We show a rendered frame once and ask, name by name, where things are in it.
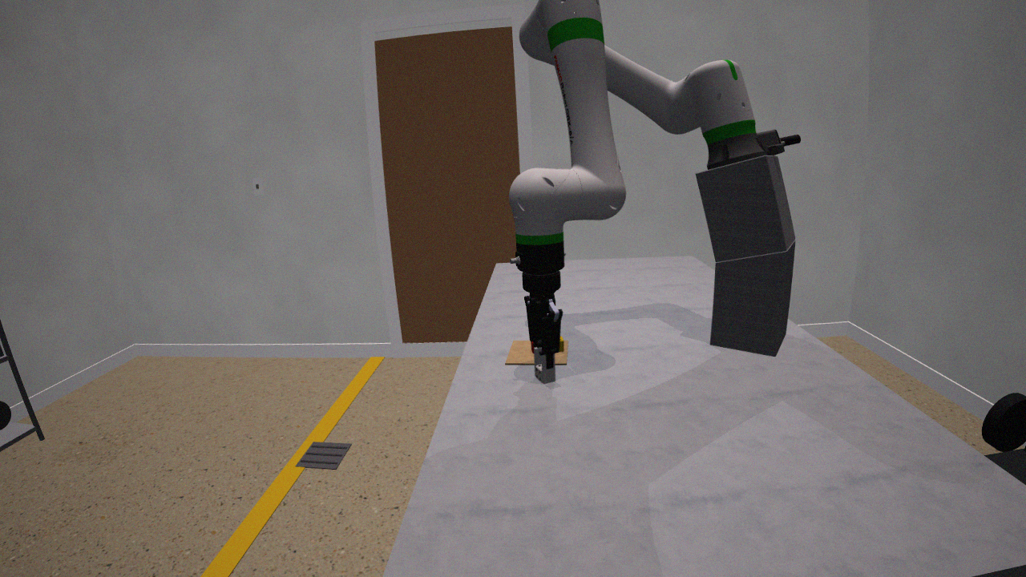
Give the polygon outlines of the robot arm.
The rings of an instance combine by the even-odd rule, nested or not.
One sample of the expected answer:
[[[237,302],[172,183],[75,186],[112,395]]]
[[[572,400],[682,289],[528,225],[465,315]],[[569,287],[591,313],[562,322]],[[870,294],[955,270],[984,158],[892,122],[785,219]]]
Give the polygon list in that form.
[[[672,82],[613,51],[604,45],[600,0],[539,0],[523,21],[519,41],[536,61],[555,65],[573,161],[573,169],[527,169],[510,187],[516,236],[510,263],[528,274],[564,267],[567,220],[606,220],[625,204],[608,91],[669,134],[688,134],[701,122],[708,169],[777,155],[800,143],[800,134],[779,138],[777,129],[756,134],[739,63],[705,63]]]

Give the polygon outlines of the tan mat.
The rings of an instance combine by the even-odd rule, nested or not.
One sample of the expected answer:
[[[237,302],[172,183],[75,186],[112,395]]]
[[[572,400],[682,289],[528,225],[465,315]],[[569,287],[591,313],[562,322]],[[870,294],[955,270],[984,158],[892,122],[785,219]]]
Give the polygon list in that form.
[[[568,341],[564,341],[563,347],[563,352],[555,353],[555,366],[567,366]],[[535,366],[531,342],[513,341],[505,366]]]

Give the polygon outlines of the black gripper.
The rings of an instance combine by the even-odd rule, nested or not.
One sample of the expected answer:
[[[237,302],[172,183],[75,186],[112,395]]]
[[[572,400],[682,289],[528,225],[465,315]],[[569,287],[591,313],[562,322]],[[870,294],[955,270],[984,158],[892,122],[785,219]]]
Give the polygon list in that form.
[[[542,383],[555,382],[555,353],[559,352],[562,309],[555,307],[555,291],[560,288],[560,272],[531,275],[523,272],[527,304],[529,342],[534,342],[534,361],[542,366]],[[540,352],[541,351],[541,352]]]

